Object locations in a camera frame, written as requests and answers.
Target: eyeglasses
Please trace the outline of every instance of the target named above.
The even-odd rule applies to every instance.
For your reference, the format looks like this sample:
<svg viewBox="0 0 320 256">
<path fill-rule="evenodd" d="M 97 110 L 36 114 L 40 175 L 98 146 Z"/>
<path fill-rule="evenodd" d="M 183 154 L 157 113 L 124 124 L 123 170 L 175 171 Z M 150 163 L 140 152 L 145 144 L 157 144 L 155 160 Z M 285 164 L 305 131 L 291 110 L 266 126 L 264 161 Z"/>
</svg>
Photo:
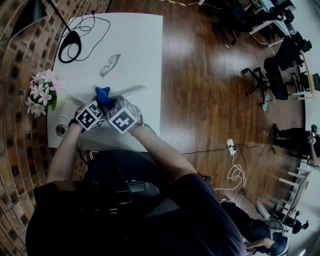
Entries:
<svg viewBox="0 0 320 256">
<path fill-rule="evenodd" d="M 112 55 L 109 58 L 109 65 L 104 65 L 100 69 L 100 76 L 103 78 L 117 65 L 118 60 L 120 59 L 121 54 Z"/>
</svg>

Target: blue object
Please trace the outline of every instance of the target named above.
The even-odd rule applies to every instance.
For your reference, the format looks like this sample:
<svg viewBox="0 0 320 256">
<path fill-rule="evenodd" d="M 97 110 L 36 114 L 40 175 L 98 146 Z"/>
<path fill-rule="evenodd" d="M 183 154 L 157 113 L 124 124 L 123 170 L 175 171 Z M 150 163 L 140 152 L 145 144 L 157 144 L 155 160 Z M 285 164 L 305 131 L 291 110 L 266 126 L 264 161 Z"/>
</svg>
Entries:
<svg viewBox="0 0 320 256">
<path fill-rule="evenodd" d="M 113 101 L 109 99 L 109 92 L 110 92 L 110 87 L 95 88 L 96 102 L 98 103 L 98 105 L 104 106 L 108 110 L 112 110 L 115 107 L 115 103 L 113 103 Z"/>
</svg>

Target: brick wall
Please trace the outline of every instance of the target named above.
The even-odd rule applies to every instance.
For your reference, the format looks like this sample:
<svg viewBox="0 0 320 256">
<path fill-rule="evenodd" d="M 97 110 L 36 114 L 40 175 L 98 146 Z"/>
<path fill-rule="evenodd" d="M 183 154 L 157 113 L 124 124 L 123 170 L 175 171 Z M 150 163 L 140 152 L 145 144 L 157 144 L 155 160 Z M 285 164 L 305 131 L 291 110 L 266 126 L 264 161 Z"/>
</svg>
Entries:
<svg viewBox="0 0 320 256">
<path fill-rule="evenodd" d="M 36 203 L 33 189 L 45 183 L 52 159 L 46 117 L 28 115 L 25 101 L 31 76 L 52 69 L 63 25 L 43 0 L 47 17 L 7 40 L 27 1 L 0 0 L 0 255 L 26 254 L 26 230 Z M 106 12 L 109 0 L 53 3 L 68 21 L 91 10 Z M 82 173 L 82 162 L 77 165 Z"/>
</svg>

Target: person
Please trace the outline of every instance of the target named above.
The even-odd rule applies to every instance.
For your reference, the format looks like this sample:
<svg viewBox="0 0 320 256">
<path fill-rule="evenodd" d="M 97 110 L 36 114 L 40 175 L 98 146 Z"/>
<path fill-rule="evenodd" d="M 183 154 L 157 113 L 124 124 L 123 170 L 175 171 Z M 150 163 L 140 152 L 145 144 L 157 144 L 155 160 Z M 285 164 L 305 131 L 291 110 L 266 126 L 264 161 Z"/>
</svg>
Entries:
<svg viewBox="0 0 320 256">
<path fill-rule="evenodd" d="M 248 240 L 247 250 L 255 249 L 271 256 L 280 256 L 288 251 L 289 240 L 280 230 L 270 229 L 262 220 L 252 219 L 232 201 L 225 199 L 220 203 L 243 237 Z"/>
<path fill-rule="evenodd" d="M 78 197 L 71 198 L 70 192 L 54 199 L 52 188 L 44 196 L 38 189 L 52 184 L 64 188 L 71 180 L 82 130 L 79 123 L 70 124 L 49 166 L 47 184 L 34 191 L 37 205 L 26 232 L 28 255 L 43 251 L 46 255 L 245 255 L 242 236 L 213 189 L 179 152 L 146 126 L 135 125 L 129 133 L 147 153 L 101 151 L 89 163 Z M 112 190 L 121 179 L 151 182 L 164 200 L 155 204 L 149 198 L 135 205 L 132 195 L 132 203 L 110 208 L 113 214 L 105 213 L 103 207 L 87 212 L 82 206 L 79 211 L 72 208 L 81 205 L 81 196 L 85 206 L 103 204 L 107 198 L 101 193 L 95 193 L 98 199 L 88 200 L 90 194 L 83 191 Z M 163 210 L 161 205 L 168 200 L 171 203 Z"/>
<path fill-rule="evenodd" d="M 274 123 L 272 130 L 274 137 L 270 140 L 272 145 L 294 149 L 302 155 L 310 156 L 315 165 L 320 165 L 320 132 L 316 125 L 311 126 L 311 131 L 303 128 L 279 130 Z"/>
<path fill-rule="evenodd" d="M 301 224 L 297 217 L 299 216 L 299 211 L 295 213 L 294 218 L 288 216 L 285 218 L 285 214 L 280 211 L 275 211 L 274 214 L 282 221 L 282 223 L 290 228 L 292 228 L 292 234 L 297 234 L 300 230 L 306 230 L 309 227 L 309 221 L 307 220 L 305 224 Z"/>
</svg>

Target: office chair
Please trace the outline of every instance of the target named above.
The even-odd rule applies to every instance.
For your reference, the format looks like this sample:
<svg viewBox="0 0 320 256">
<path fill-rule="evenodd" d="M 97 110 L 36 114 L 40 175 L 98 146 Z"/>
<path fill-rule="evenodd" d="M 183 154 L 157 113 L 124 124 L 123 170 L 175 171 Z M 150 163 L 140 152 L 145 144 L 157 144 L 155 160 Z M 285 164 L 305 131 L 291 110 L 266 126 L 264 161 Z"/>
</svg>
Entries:
<svg viewBox="0 0 320 256">
<path fill-rule="evenodd" d="M 265 103 L 265 91 L 267 89 L 271 90 L 274 97 L 277 99 L 287 100 L 289 97 L 287 85 L 285 82 L 283 82 L 279 67 L 282 71 L 292 67 L 293 61 L 300 60 L 299 55 L 300 48 L 290 36 L 286 36 L 277 54 L 274 57 L 267 58 L 264 61 L 263 66 L 266 71 L 266 77 L 262 73 L 260 67 L 255 68 L 253 71 L 250 68 L 245 68 L 243 70 L 243 73 L 250 72 L 254 79 L 258 82 L 257 85 L 245 95 L 248 97 L 255 90 L 260 89 L 262 97 L 260 106 Z"/>
<path fill-rule="evenodd" d="M 221 30 L 222 27 L 227 28 L 233 37 L 233 40 L 230 41 L 231 45 L 237 42 L 236 30 L 250 32 L 255 26 L 262 24 L 262 22 L 281 21 L 283 19 L 283 15 L 276 8 L 271 8 L 269 12 L 250 15 L 255 7 L 253 4 L 248 10 L 244 10 L 237 0 L 222 0 L 220 3 L 223 12 L 220 14 L 213 13 L 214 16 L 219 18 L 219 23 L 213 25 L 212 32 L 215 33 L 218 29 Z"/>
</svg>

